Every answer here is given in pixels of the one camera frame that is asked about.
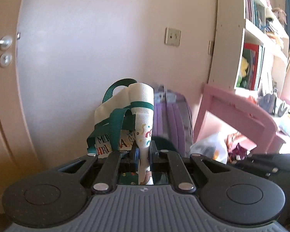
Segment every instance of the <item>white bookshelf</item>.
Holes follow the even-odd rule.
[[[266,55],[273,58],[264,60],[264,69],[271,70],[277,82],[280,96],[288,64],[289,37],[265,0],[254,0],[264,7],[265,18],[272,17],[274,27],[284,42],[284,49],[275,44],[266,34],[245,18],[245,0],[218,0],[217,27],[209,84],[214,84],[242,96],[256,95],[255,91],[236,88],[240,70],[243,45],[263,45]]]

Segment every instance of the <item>gray ridged panel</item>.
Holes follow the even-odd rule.
[[[119,185],[111,194],[95,196],[80,216],[64,225],[32,229],[13,223],[6,230],[6,232],[55,231],[280,232],[286,230],[277,222],[258,228],[240,228],[223,224],[207,214],[194,196],[176,193],[170,185]]]

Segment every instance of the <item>silver door handle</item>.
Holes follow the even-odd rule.
[[[0,40],[0,49],[7,50],[12,44],[12,37],[5,36]]]

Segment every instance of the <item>white plastic bag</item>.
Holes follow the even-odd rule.
[[[225,135],[221,132],[215,133],[205,139],[194,143],[190,147],[190,154],[199,153],[223,164],[228,161],[227,146],[224,142]]]

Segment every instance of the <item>chair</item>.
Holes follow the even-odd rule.
[[[277,125],[262,108],[232,92],[205,84],[193,130],[194,142],[200,133],[207,111],[253,141],[257,147],[252,153],[266,153],[276,136]]]

